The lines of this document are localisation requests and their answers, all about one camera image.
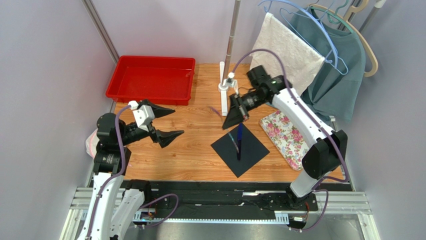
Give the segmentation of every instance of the floral cloth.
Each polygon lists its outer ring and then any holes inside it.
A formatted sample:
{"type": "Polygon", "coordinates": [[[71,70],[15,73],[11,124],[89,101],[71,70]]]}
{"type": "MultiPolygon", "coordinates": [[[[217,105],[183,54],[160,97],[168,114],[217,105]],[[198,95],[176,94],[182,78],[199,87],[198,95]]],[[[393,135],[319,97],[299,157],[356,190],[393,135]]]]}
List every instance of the floral cloth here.
{"type": "Polygon", "coordinates": [[[280,111],[260,120],[260,125],[294,170],[303,169],[302,159],[309,148],[299,130],[280,111]]]}

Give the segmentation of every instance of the white towel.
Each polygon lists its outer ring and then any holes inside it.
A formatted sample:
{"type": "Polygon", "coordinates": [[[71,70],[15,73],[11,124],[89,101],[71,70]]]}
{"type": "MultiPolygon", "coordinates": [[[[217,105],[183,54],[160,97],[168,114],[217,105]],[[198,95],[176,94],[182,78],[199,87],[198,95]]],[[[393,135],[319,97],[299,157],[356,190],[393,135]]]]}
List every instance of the white towel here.
{"type": "MultiPolygon", "coordinates": [[[[288,29],[271,13],[267,13],[253,49],[269,49],[284,63],[287,79],[301,95],[312,83],[325,58],[288,29]]],[[[271,77],[282,75],[280,64],[268,52],[251,54],[250,69],[263,65],[271,77]]]]}

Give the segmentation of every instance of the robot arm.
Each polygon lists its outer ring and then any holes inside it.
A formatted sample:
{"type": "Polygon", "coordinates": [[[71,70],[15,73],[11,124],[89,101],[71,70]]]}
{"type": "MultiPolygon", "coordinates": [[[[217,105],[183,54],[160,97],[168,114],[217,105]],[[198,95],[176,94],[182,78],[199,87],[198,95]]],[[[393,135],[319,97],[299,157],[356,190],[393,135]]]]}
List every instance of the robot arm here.
{"type": "MultiPolygon", "coordinates": [[[[184,131],[163,132],[156,130],[152,125],[154,118],[172,114],[175,112],[173,109],[157,106],[148,100],[131,101],[129,105],[133,110],[135,122],[126,125],[124,121],[119,121],[118,127],[123,146],[149,136],[154,143],[159,143],[164,148],[176,137],[184,133],[184,131]]],[[[125,167],[127,167],[132,154],[127,147],[124,147],[125,159],[121,157],[115,118],[116,115],[114,113],[106,113],[96,123],[99,142],[96,146],[96,155],[94,157],[93,193],[88,209],[88,217],[78,237],[79,240],[124,239],[135,212],[145,200],[151,199],[151,185],[148,181],[131,180],[126,186],[123,199],[113,215],[116,197],[123,183],[126,169],[124,169],[122,175],[111,180],[108,179],[120,172],[122,161],[125,161],[125,167]],[[103,192],[100,193],[101,186],[105,183],[106,186],[103,188],[103,192]]]]}
{"type": "Polygon", "coordinates": [[[348,136],[342,130],[335,132],[322,122],[300,99],[295,89],[291,88],[290,91],[296,96],[294,100],[288,89],[285,89],[282,75],[272,78],[260,65],[251,69],[247,76],[254,90],[242,96],[229,96],[231,104],[222,128],[227,129],[248,120],[249,111],[266,102],[272,103],[285,113],[310,147],[302,159],[303,170],[286,191],[292,204],[300,205],[313,191],[313,187],[341,164],[332,144],[320,129],[324,129],[333,138],[342,156],[346,154],[348,136]],[[299,105],[303,105],[310,112],[320,123],[320,127],[313,123],[299,105]]]}

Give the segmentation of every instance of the metal pole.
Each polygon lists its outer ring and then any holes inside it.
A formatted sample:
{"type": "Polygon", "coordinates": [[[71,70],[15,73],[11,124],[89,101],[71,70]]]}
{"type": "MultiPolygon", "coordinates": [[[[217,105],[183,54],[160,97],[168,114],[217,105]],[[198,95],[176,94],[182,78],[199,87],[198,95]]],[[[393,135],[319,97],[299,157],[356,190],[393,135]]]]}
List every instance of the metal pole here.
{"type": "MultiPolygon", "coordinates": [[[[349,7],[351,7],[351,6],[359,7],[362,1],[363,1],[363,0],[352,0],[352,3],[349,5],[349,7]]],[[[352,21],[352,19],[354,18],[354,16],[355,16],[355,13],[354,13],[354,12],[352,12],[352,13],[350,14],[349,19],[348,19],[347,21],[348,21],[348,22],[351,22],[351,21],[352,21]]],[[[338,29],[338,30],[340,30],[340,31],[344,31],[344,30],[346,29],[346,27],[345,27],[342,23],[340,23],[340,24],[338,25],[337,29],[338,29]]]]}
{"type": "Polygon", "coordinates": [[[109,54],[111,55],[112,60],[115,64],[119,61],[119,54],[114,47],[113,41],[111,40],[110,36],[107,33],[107,30],[105,29],[104,24],[101,21],[101,17],[98,14],[98,11],[95,8],[95,5],[93,4],[92,0],[81,0],[86,7],[87,12],[89,13],[94,25],[96,26],[100,37],[102,38],[103,42],[106,45],[106,48],[108,49],[109,54]]]}
{"type": "Polygon", "coordinates": [[[237,28],[237,19],[238,19],[238,13],[240,11],[240,4],[241,4],[241,0],[235,0],[235,4],[233,6],[231,30],[229,33],[228,48],[226,50],[225,67],[224,67],[223,76],[222,76],[222,85],[224,85],[225,79],[227,78],[228,72],[230,70],[232,47],[234,45],[235,28],[237,28]]]}
{"type": "Polygon", "coordinates": [[[371,19],[374,18],[376,13],[379,11],[380,8],[373,7],[371,12],[368,14],[367,18],[365,19],[364,23],[362,23],[361,27],[359,28],[359,32],[362,33],[363,30],[370,24],[371,19]]]}

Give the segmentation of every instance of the black card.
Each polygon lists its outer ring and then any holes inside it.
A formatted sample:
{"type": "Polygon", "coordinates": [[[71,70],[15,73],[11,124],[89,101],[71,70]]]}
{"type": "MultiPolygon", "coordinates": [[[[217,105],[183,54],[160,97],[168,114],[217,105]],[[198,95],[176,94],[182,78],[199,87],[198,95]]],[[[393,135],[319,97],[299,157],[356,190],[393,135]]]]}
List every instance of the black card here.
{"type": "MultiPolygon", "coordinates": [[[[238,126],[230,131],[233,139],[237,141],[238,126]]],[[[228,165],[237,178],[252,168],[261,159],[269,154],[269,150],[243,125],[241,141],[241,160],[237,159],[237,150],[230,136],[225,134],[215,141],[211,147],[220,158],[228,165]]]]}

